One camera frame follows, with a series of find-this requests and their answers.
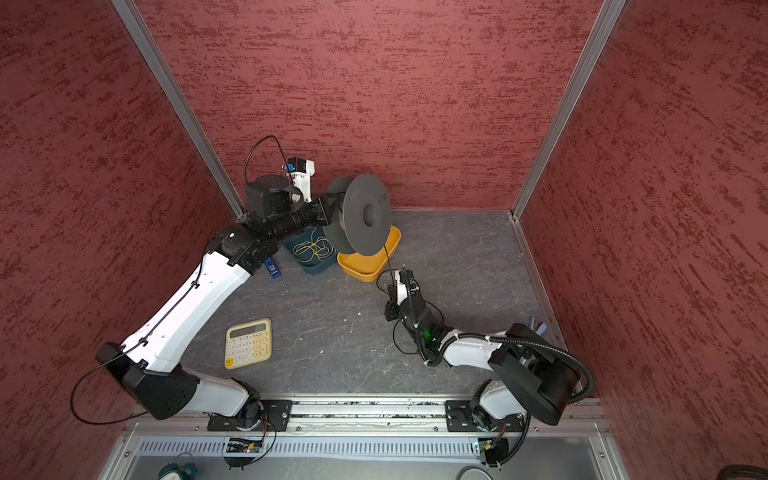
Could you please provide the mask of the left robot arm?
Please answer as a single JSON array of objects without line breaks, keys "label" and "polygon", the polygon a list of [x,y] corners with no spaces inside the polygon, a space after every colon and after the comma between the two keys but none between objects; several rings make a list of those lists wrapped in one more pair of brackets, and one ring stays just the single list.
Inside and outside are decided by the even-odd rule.
[{"label": "left robot arm", "polygon": [[205,248],[186,283],[139,330],[97,353],[101,367],[156,420],[183,412],[223,418],[250,431],[263,424],[259,393],[236,379],[185,370],[181,358],[222,303],[274,255],[285,239],[327,226],[343,201],[328,191],[266,218],[249,213]]}]

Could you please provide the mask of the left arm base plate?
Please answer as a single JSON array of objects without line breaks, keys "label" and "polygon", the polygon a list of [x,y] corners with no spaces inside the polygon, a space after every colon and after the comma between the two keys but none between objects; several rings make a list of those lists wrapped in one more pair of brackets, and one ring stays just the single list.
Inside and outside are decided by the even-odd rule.
[{"label": "left arm base plate", "polygon": [[292,407],[291,400],[251,399],[235,416],[210,414],[207,430],[250,434],[271,428],[277,432],[284,432],[291,417]]}]

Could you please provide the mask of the grey perforated cable spool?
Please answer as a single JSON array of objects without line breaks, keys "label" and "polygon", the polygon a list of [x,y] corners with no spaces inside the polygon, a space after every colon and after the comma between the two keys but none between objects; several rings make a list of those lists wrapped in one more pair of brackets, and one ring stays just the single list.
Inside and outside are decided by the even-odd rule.
[{"label": "grey perforated cable spool", "polygon": [[373,256],[384,248],[392,225],[392,207],[388,190],[377,176],[338,177],[326,194],[342,195],[331,223],[323,228],[338,253]]}]

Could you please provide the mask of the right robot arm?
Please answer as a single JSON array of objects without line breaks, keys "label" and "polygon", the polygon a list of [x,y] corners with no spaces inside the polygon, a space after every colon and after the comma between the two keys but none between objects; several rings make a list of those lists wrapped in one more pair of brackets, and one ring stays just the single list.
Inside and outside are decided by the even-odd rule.
[{"label": "right robot arm", "polygon": [[496,376],[481,384],[466,407],[477,429],[494,431],[511,416],[555,426],[567,406],[593,395],[596,379],[586,364],[530,327],[515,323],[494,334],[452,328],[424,299],[411,270],[390,277],[385,318],[403,326],[426,366],[472,367]]}]

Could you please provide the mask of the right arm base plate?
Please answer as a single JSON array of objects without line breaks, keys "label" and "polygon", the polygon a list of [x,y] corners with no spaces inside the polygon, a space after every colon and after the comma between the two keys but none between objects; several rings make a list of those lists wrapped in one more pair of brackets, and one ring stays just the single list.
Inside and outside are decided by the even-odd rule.
[{"label": "right arm base plate", "polygon": [[469,400],[447,400],[444,402],[447,430],[450,433],[521,433],[524,417],[510,415],[503,420],[492,417]]}]

